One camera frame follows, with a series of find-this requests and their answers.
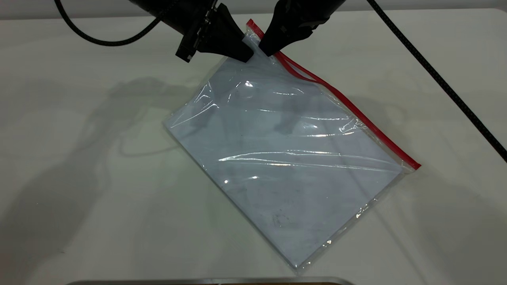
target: ziplock bag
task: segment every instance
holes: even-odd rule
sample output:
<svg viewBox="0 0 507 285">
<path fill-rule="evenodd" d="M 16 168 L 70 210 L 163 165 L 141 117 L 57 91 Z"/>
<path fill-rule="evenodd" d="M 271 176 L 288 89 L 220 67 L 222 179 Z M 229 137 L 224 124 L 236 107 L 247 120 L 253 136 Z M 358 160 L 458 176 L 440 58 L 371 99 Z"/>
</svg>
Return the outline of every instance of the ziplock bag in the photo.
<svg viewBox="0 0 507 285">
<path fill-rule="evenodd" d="M 225 60 L 165 126 L 299 271 L 420 165 L 338 90 L 267 57 L 247 26 L 254 56 Z"/>
</svg>

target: white table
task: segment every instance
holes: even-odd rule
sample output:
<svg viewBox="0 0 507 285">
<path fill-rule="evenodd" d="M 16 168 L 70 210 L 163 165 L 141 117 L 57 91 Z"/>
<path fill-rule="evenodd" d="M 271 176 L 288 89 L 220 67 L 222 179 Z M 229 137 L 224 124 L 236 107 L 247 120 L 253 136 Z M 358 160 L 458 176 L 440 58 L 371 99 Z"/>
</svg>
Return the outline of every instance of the white table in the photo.
<svg viewBox="0 0 507 285">
<path fill-rule="evenodd" d="M 507 14 L 388 12 L 507 146 Z M 266 29 L 271 15 L 237 15 Z M 152 18 L 80 19 L 124 39 Z M 0 21 L 0 283 L 294 277 L 162 127 L 221 56 L 174 56 L 159 25 L 120 48 L 62 20 Z M 339 12 L 284 52 L 423 166 L 305 276 L 500 284 L 507 164 L 373 12 Z"/>
</svg>

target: robotic arm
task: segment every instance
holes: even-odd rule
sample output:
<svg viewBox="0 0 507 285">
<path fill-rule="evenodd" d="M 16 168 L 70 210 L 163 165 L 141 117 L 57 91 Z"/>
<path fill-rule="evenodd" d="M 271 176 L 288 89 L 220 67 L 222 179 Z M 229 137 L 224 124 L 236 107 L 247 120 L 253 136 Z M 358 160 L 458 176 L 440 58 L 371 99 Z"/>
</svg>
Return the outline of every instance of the robotic arm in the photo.
<svg viewBox="0 0 507 285">
<path fill-rule="evenodd" d="M 196 51 L 226 55 L 247 62 L 254 52 L 243 43 L 243 32 L 224 4 L 217 0 L 130 0 L 157 19 L 136 36 L 118 42 L 94 39 L 79 30 L 67 16 L 60 0 L 58 11 L 82 38 L 104 46 L 130 44 L 142 38 L 160 21 L 183 34 L 176 56 L 190 62 Z M 279 0 L 260 48 L 271 56 L 283 47 L 308 38 L 345 0 Z"/>
</svg>

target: red zipper strip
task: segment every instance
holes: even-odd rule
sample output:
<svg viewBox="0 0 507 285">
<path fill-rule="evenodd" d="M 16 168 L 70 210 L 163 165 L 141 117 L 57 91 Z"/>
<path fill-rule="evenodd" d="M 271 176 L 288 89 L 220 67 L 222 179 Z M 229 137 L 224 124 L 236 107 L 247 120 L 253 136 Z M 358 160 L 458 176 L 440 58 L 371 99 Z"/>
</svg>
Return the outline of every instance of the red zipper strip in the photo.
<svg viewBox="0 0 507 285">
<path fill-rule="evenodd" d="M 264 36 L 264 32 L 254 23 L 252 19 L 248 21 L 246 24 L 249 28 L 253 30 L 254 33 L 257 34 L 261 39 Z M 353 112 L 389 149 L 391 149 L 396 155 L 398 155 L 402 160 L 404 160 L 406 163 L 408 163 L 412 168 L 417 170 L 421 165 L 417 163 L 413 158 L 411 158 L 407 153 L 405 153 L 402 149 L 400 149 L 391 139 L 387 137 L 375 124 L 373 124 L 370 119 L 368 119 L 345 95 L 343 95 L 342 92 L 340 92 L 338 89 L 333 87 L 331 84 L 327 83 L 317 75 L 309 72 L 308 70 L 301 67 L 299 64 L 295 63 L 292 59 L 288 58 L 286 55 L 284 55 L 282 52 L 275 53 L 275 57 L 280 61 L 280 63 L 287 69 L 287 71 L 292 74 L 293 76 L 318 83 L 329 89 L 331 93 L 333 93 L 351 112 Z M 299 74 L 292 66 L 295 66 L 297 69 L 301 70 L 302 72 L 306 73 L 308 76 L 310 76 L 312 79 L 308 79 L 301 74 Z"/>
</svg>

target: black cable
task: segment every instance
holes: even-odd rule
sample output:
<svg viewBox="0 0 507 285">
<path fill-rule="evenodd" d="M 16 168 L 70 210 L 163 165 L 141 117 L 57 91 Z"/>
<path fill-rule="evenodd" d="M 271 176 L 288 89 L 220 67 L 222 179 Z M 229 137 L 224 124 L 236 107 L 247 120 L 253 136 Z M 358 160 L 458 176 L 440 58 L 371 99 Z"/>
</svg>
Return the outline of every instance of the black cable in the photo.
<svg viewBox="0 0 507 285">
<path fill-rule="evenodd" d="M 122 41 L 109 42 L 109 41 L 102 41 L 102 40 L 92 38 L 89 35 L 85 34 L 83 31 L 81 31 L 78 27 L 76 27 L 76 25 L 74 25 L 74 23 L 72 23 L 72 21 L 68 17 L 67 13 L 65 12 L 65 9 L 63 8 L 61 0 L 55 0 L 56 8 L 58 8 L 60 15 L 62 16 L 65 23 L 67 23 L 69 28 L 71 28 L 76 34 L 78 34 L 80 37 L 84 38 L 85 40 L 92 42 L 94 44 L 97 44 L 97 45 L 107 46 L 107 47 L 117 47 L 117 46 L 128 45 L 128 44 L 131 44 L 131 43 L 139 40 L 140 38 L 144 37 L 158 23 L 160 23 L 160 21 L 162 20 L 162 17 L 165 15 L 165 13 L 167 13 L 177 2 L 179 2 L 179 0 L 172 1 L 172 3 L 165 10 L 163 10 L 158 15 L 158 17 L 153 22 L 151 22 L 151 24 L 149 24 L 146 28 L 144 28 L 141 32 L 139 32 L 135 36 L 133 36 L 129 39 L 126 39 L 126 40 L 122 40 Z"/>
<path fill-rule="evenodd" d="M 484 138 L 491 144 L 491 146 L 498 152 L 498 154 L 507 162 L 507 151 L 502 144 L 495 138 L 495 136 L 486 128 L 481 120 L 470 110 L 465 102 L 454 92 L 454 90 L 447 84 L 447 82 L 440 76 L 440 74 L 429 64 L 429 62 L 422 56 L 422 54 L 410 43 L 410 41 L 403 35 L 403 33 L 396 27 L 396 25 L 389 19 L 384 13 L 382 8 L 375 2 L 375 0 L 367 0 L 372 6 L 373 10 L 377 12 L 382 21 L 389 27 L 394 35 L 401 41 L 401 43 L 412 53 L 417 61 L 426 69 L 426 71 L 435 79 L 440 87 L 449 95 L 449 97 L 458 105 L 468 119 L 474 124 L 474 126 L 481 132 Z"/>
</svg>

